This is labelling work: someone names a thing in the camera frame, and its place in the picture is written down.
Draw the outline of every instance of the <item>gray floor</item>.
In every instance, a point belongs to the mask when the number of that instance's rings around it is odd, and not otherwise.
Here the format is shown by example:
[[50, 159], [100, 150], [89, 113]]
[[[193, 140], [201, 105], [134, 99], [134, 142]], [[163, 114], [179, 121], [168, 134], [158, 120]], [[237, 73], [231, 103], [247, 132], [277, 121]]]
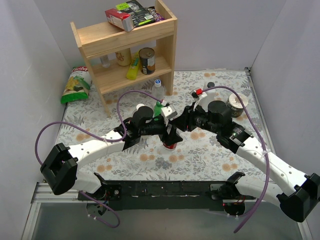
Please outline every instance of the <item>gray floor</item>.
[[[85, 203], [42, 203], [33, 240], [300, 240], [298, 224], [279, 208], [262, 203], [237, 233], [241, 219], [209, 214], [202, 209], [118, 211], [121, 225], [111, 229], [88, 218]], [[115, 223], [107, 212], [104, 218]]]

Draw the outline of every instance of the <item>white wall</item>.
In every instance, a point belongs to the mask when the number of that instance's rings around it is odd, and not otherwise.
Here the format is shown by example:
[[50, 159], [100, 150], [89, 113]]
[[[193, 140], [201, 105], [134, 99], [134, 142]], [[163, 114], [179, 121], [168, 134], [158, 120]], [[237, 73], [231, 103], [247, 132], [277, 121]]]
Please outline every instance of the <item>white wall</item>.
[[[0, 1], [0, 22], [0, 238], [17, 240], [43, 179], [35, 139], [45, 124], [62, 118], [60, 97], [71, 70], [33, 0]], [[41, 138], [42, 158], [57, 131], [52, 127]]]
[[[320, 1], [287, 0], [253, 67], [252, 79], [277, 154], [320, 174]], [[320, 205], [307, 218], [320, 239]]]
[[[106, 21], [119, 0], [34, 0], [71, 67], [82, 64], [71, 31]], [[176, 70], [252, 66], [286, 0], [164, 0], [178, 18]], [[154, 0], [139, 0], [153, 6]]]

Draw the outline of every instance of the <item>yellow bottle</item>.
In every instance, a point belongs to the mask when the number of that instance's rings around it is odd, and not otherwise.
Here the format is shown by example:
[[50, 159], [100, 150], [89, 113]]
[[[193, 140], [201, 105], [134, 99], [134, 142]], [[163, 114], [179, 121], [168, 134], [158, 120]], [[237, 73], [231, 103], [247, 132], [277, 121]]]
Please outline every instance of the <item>yellow bottle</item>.
[[129, 80], [136, 80], [139, 69], [140, 69], [140, 60], [139, 60], [139, 53], [137, 52], [136, 54], [134, 54], [132, 62], [129, 66], [129, 70], [126, 73], [126, 78]]

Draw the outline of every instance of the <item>floral pattern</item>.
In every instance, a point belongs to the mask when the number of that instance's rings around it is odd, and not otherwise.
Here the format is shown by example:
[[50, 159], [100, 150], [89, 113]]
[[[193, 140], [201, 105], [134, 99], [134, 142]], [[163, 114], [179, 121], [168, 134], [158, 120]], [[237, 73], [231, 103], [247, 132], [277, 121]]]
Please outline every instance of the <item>floral pattern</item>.
[[[89, 99], [69, 103], [63, 120], [102, 136], [120, 124], [116, 110], [119, 96], [131, 89], [142, 89], [150, 93], [153, 82], [148, 80], [134, 87], [106, 94], [104, 97], [111, 111], [111, 118], [104, 112], [97, 90], [92, 85]], [[194, 101], [190, 92], [194, 87], [202, 88], [205, 82], [214, 82], [216, 86], [228, 86], [246, 95], [248, 112], [262, 136], [265, 136], [244, 71], [176, 71], [173, 95], [166, 96], [165, 100], [174, 105], [178, 114], [181, 114], [184, 107]], [[227, 101], [230, 94], [226, 89], [218, 89], [215, 99]], [[149, 107], [155, 104], [153, 99], [144, 94], [129, 93], [120, 102], [123, 119], [130, 117], [139, 103]], [[256, 135], [245, 113], [234, 121]], [[265, 179], [264, 174], [250, 162], [222, 147], [214, 134], [196, 128], [193, 132], [182, 132], [181, 137], [183, 142], [178, 143], [175, 150], [166, 149], [158, 136], [143, 137], [131, 148], [101, 157], [84, 166], [82, 171], [90, 174], [98, 172], [106, 180], [225, 181], [236, 171], [244, 172], [254, 178]], [[57, 142], [69, 146], [92, 139], [77, 129], [62, 125]]]

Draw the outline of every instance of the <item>purple package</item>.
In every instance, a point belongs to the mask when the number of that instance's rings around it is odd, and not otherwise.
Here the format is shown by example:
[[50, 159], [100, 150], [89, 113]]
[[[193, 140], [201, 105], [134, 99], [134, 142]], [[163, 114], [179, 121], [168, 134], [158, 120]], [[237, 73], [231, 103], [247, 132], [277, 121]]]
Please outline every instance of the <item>purple package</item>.
[[149, 13], [155, 18], [156, 22], [160, 22], [162, 20], [165, 20], [156, 10], [154, 10], [153, 8], [149, 7], [146, 8]]

